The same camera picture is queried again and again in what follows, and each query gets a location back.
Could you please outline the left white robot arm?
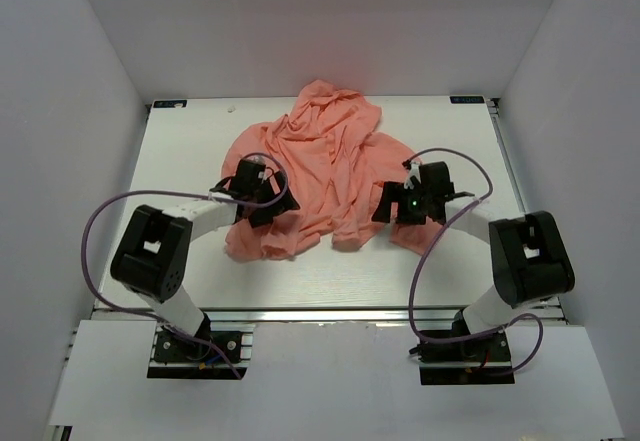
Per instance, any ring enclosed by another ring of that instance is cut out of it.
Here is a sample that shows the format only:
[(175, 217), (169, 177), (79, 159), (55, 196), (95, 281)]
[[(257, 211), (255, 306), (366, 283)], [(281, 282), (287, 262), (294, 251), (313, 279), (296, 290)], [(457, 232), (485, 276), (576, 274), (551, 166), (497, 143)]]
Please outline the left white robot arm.
[(165, 209), (138, 206), (126, 226), (110, 266), (110, 276), (135, 293), (160, 321), (179, 333), (177, 348), (199, 360), (211, 348), (210, 321), (183, 287), (191, 244), (223, 227), (246, 221), (251, 228), (271, 225), (300, 205), (284, 167), (266, 153), (251, 153), (235, 172), (206, 195)]

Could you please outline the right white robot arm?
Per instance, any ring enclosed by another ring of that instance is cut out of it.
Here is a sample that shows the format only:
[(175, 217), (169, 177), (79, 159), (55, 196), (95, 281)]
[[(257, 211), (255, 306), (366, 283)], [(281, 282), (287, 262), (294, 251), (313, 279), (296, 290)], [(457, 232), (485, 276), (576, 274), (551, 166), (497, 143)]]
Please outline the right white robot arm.
[[(538, 211), (516, 218), (499, 218), (486, 204), (489, 196), (458, 191), (444, 162), (404, 163), (403, 182), (386, 181), (372, 220), (421, 226), (432, 221), (438, 231), (416, 267), (409, 290), (409, 323), (423, 342), (451, 344), (461, 358), (472, 360), (484, 352), (489, 336), (531, 319), (531, 305), (567, 293), (575, 275), (553, 215)], [(490, 248), (493, 285), (459, 313), (462, 327), (447, 338), (421, 333), (415, 324), (414, 302), (422, 268), (444, 234), (454, 229)]]

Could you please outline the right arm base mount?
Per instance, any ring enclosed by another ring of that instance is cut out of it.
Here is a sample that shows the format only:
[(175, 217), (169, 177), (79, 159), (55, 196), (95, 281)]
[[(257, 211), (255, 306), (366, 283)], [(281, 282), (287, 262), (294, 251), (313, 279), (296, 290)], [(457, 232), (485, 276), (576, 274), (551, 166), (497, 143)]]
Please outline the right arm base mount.
[(409, 350), (419, 365), (423, 386), (512, 385), (512, 359), (503, 332), (464, 342), (419, 341)]

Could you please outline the salmon pink jacket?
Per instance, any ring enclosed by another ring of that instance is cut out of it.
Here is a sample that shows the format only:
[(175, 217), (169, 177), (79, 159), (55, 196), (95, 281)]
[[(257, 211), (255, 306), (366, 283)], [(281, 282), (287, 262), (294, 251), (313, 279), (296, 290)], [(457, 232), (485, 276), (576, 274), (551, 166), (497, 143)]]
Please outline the salmon pink jacket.
[(334, 249), (359, 250), (383, 226), (371, 217), (386, 181), (403, 182), (403, 161), (413, 151), (381, 132), (380, 107), (354, 90), (316, 80), (306, 85), (287, 115), (254, 124), (233, 142), (221, 174), (232, 175), (240, 159), (266, 153), (285, 168), (299, 209), (252, 228), (242, 220), (225, 239), (236, 261), (283, 260), (328, 235)]

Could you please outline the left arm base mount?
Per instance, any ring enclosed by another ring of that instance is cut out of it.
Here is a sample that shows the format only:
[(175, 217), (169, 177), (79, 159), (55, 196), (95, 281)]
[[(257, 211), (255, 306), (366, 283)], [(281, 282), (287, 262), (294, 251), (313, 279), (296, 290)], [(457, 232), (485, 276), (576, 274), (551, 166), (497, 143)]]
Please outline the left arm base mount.
[(213, 323), (210, 342), (234, 366), (239, 377), (220, 354), (209, 346), (181, 339), (165, 327), (157, 327), (147, 368), (149, 379), (238, 380), (249, 367), (254, 325)]

